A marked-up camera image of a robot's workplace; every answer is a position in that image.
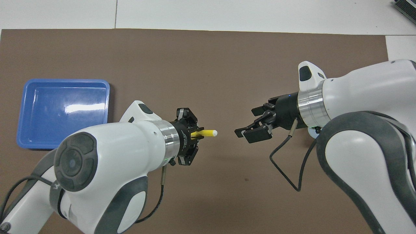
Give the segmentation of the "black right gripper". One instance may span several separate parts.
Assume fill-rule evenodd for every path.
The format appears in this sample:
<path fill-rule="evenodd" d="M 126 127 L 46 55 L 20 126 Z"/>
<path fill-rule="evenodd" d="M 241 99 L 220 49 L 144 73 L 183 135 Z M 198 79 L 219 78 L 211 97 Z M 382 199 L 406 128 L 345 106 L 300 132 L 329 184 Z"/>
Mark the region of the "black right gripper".
<path fill-rule="evenodd" d="M 274 123 L 274 127 L 290 130 L 294 120 L 298 119 L 297 129 L 307 127 L 300 115 L 298 92 L 278 96 L 275 104 L 264 103 L 262 106 L 251 109 L 251 112 L 254 116 L 258 116 L 254 123 L 234 130 L 238 138 L 245 138 L 248 143 L 272 138 L 273 124 L 267 123 Z"/>

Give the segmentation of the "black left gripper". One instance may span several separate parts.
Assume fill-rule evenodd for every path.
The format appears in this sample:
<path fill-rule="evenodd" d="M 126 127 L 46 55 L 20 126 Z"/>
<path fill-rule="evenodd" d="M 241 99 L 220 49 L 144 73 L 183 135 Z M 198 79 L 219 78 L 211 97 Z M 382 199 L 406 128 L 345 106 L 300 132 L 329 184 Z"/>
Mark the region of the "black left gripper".
<path fill-rule="evenodd" d="M 177 119 L 171 124 L 179 136 L 178 163 L 189 166 L 199 150 L 199 141 L 204 138 L 204 136 L 191 137 L 190 132 L 202 131 L 204 127 L 198 126 L 198 119 L 189 108 L 178 108 L 176 117 Z"/>

